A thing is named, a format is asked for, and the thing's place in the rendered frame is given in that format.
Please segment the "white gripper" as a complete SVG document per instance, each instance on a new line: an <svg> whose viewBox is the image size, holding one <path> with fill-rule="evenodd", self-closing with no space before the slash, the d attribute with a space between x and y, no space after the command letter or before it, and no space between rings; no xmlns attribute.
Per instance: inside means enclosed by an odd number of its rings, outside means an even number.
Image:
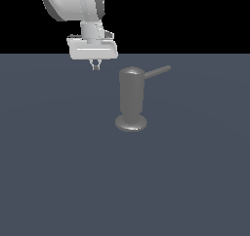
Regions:
<svg viewBox="0 0 250 236"><path fill-rule="evenodd" d="M102 59L118 57L114 34L104 30L100 20L81 21L80 27L80 35L70 35L66 38L72 59L88 59L93 70L95 70L93 59L97 59L97 69L100 70Z"/></svg>

